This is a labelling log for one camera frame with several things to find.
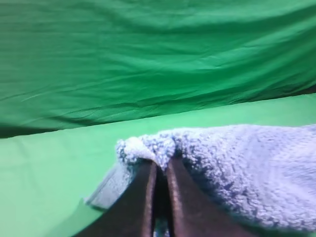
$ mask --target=green fabric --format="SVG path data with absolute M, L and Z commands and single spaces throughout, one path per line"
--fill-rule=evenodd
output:
M 315 0 L 0 0 L 1 136 L 307 88 L 315 12 Z
M 182 126 L 316 123 L 316 94 L 0 140 L 0 236 L 70 237 L 99 216 L 82 204 L 118 139 Z

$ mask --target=green backdrop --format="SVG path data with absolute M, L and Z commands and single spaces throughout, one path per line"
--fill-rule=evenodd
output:
M 0 0 L 0 133 L 305 89 L 315 13 L 315 0 Z

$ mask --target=dark brown object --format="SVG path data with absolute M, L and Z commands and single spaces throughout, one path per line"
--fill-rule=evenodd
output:
M 254 237 L 210 202 L 173 158 L 166 171 L 144 161 L 116 203 L 74 237 L 152 237 L 155 220 L 168 220 L 171 237 Z
M 253 237 L 197 187 L 182 161 L 174 158 L 167 168 L 172 206 L 172 237 Z
M 157 166 L 144 161 L 113 206 L 74 237 L 152 237 Z

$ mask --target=terry cloth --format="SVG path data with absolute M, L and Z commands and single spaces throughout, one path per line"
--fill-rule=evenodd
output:
M 120 140 L 116 152 L 117 164 L 86 199 L 88 205 L 109 208 L 142 159 L 165 170 L 180 152 L 197 185 L 237 221 L 316 230 L 316 125 L 178 128 Z

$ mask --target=fuzzy towel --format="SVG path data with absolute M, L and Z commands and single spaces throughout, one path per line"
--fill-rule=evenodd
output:
M 108 208 L 141 159 L 162 169 L 175 152 L 200 188 L 238 221 L 316 230 L 316 125 L 178 128 L 118 141 L 118 163 L 86 203 Z

